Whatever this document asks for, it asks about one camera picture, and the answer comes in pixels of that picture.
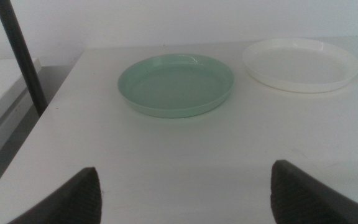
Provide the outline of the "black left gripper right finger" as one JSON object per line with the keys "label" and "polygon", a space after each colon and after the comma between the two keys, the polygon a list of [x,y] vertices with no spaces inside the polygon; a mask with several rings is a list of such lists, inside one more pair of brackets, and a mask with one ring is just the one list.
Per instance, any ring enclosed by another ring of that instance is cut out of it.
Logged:
{"label": "black left gripper right finger", "polygon": [[270,179],[276,223],[358,224],[358,203],[286,160],[277,160]]}

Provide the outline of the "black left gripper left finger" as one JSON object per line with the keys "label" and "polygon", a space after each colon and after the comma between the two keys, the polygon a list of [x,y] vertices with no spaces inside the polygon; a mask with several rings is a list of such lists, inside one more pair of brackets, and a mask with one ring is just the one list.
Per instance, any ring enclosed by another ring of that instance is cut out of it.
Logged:
{"label": "black left gripper left finger", "polygon": [[101,222],[101,215],[98,173],[86,167],[11,223],[94,224]]}

